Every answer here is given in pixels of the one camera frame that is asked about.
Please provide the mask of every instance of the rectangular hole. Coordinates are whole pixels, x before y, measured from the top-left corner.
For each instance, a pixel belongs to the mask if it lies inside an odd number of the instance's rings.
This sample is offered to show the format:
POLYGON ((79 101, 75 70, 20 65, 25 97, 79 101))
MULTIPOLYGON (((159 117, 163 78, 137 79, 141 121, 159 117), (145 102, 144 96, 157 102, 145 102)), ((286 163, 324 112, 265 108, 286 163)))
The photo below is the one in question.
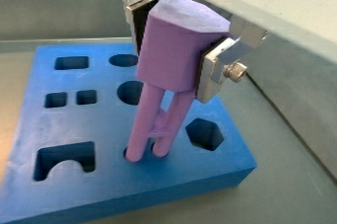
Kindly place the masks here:
POLYGON ((77 70, 89 67, 88 56, 59 57, 56 59, 56 70, 77 70))
POLYGON ((97 103, 97 93, 95 90, 79 91, 76 94, 76 102, 79 105, 89 105, 97 103))
POLYGON ((45 108, 61 108, 67 105, 67 93, 47 94, 45 108))

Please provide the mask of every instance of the hole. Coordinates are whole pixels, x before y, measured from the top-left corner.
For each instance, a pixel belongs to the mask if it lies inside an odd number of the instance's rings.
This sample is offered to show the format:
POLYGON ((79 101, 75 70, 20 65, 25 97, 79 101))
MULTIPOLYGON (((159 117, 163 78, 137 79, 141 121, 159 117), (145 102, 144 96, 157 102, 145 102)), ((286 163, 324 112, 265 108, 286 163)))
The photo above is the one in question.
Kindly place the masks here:
POLYGON ((56 59, 56 70, 77 70, 89 67, 88 56, 59 57, 56 59))
POLYGON ((97 93, 95 90, 79 91, 76 94, 76 102, 79 105, 89 105, 97 103, 97 93))
POLYGON ((109 62, 115 66, 131 67, 137 65, 139 56, 135 54, 116 54, 111 57, 109 62))
POLYGON ((67 160, 79 162, 85 173, 93 172, 96 169, 93 142, 81 142, 40 149, 37 152, 35 181, 45 180, 55 165, 67 160))
POLYGON ((45 108, 55 109, 67 105, 67 93, 47 94, 45 108))
POLYGON ((136 106, 141 99, 143 82, 129 81, 120 85, 117 95, 120 100, 128 105, 136 106))
POLYGON ((202 118, 197 118, 185 130, 190 143, 209 151, 214 151, 224 141, 217 124, 202 118))

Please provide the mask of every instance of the blue foam block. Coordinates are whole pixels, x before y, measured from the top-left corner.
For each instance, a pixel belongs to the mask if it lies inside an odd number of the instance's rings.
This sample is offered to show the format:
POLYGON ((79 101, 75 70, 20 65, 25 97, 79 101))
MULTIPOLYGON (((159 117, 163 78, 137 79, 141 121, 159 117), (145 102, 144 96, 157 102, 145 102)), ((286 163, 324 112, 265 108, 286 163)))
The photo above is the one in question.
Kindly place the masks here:
POLYGON ((137 80, 136 66, 113 66, 109 58, 129 53, 131 44, 39 48, 0 192, 0 223, 77 223, 233 187, 256 168, 217 97, 206 105, 194 101, 165 158, 148 147, 139 163, 124 159, 137 106, 120 100, 117 89, 137 80), (67 61, 73 56, 80 58, 67 61), (185 127, 197 118, 216 122, 224 135, 214 151, 190 144, 185 127))

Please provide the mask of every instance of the gray table surface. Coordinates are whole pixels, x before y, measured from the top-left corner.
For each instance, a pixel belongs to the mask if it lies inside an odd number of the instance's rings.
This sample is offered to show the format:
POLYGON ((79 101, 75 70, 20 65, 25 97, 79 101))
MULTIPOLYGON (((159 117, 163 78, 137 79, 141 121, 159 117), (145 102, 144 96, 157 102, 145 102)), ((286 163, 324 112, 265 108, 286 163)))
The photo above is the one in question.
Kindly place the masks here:
MULTIPOLYGON (((36 46, 127 38, 0 41, 0 181, 36 46)), ((245 79, 220 93, 260 167, 238 187, 89 223, 337 223, 337 186, 257 88, 245 79)))

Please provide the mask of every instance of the purple plastic part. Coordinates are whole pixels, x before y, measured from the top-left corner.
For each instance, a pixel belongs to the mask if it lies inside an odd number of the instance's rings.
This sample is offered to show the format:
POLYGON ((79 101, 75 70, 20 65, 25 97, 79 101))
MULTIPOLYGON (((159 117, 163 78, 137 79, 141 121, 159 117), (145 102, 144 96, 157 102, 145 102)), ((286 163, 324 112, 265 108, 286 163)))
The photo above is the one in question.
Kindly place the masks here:
POLYGON ((190 0, 161 0, 152 9, 140 53, 137 77, 145 82, 127 159, 137 162, 148 139, 157 137, 156 156, 168 154, 194 99, 201 53, 229 36, 229 22, 190 0), (165 112, 165 90, 173 91, 165 112))

